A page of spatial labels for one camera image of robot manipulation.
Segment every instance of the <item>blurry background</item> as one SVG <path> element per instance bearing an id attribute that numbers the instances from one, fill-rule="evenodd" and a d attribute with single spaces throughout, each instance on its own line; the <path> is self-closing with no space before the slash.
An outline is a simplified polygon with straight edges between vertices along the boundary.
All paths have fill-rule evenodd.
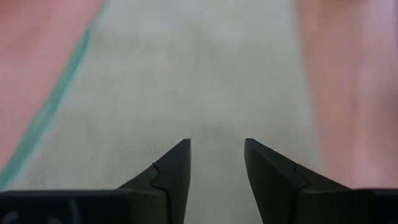
<path id="1" fill-rule="evenodd" d="M 113 0 L 15 189 L 112 189 L 192 138 L 186 223 L 260 223 L 243 147 L 318 169 L 294 1 Z"/>

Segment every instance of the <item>green stripe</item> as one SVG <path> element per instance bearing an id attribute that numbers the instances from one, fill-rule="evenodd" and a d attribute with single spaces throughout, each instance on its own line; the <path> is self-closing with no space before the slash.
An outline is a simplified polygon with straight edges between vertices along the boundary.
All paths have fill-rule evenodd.
<path id="1" fill-rule="evenodd" d="M 14 155 L 9 159 L 5 168 L 0 173 L 0 189 L 6 189 L 15 179 L 16 175 L 21 170 L 23 163 L 32 154 L 33 149 L 40 141 L 46 127 L 53 119 L 60 102 L 68 89 L 71 79 L 87 50 L 90 39 L 90 32 L 86 30 L 83 38 L 76 46 L 75 52 L 70 57 L 66 69 L 61 74 L 50 96 L 44 101 L 38 112 L 30 120 L 25 133 L 22 135 L 22 140 L 19 142 Z"/>

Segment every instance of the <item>pink fabric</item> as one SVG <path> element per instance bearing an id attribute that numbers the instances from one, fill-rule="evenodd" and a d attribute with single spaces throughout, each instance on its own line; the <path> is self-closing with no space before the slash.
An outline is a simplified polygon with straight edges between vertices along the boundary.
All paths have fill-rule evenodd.
<path id="1" fill-rule="evenodd" d="M 0 169 L 102 0 L 0 0 Z"/>

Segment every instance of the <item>gray surface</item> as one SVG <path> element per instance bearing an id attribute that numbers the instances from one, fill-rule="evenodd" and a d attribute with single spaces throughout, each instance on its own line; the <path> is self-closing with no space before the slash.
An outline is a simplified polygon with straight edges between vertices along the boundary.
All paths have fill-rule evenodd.
<path id="1" fill-rule="evenodd" d="M 186 223 L 260 223 L 244 138 L 317 168 L 288 0 L 114 0 L 13 187 L 108 189 L 192 138 Z"/>

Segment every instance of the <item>black plastic part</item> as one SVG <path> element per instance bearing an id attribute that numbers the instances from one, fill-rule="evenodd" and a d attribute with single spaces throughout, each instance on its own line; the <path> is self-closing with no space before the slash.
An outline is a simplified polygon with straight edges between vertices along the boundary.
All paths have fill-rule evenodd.
<path id="1" fill-rule="evenodd" d="M 253 139 L 244 154 L 263 223 L 398 223 L 398 190 L 349 189 Z"/>
<path id="2" fill-rule="evenodd" d="M 0 223 L 182 224 L 190 183 L 185 139 L 116 190 L 8 191 L 0 194 Z"/>

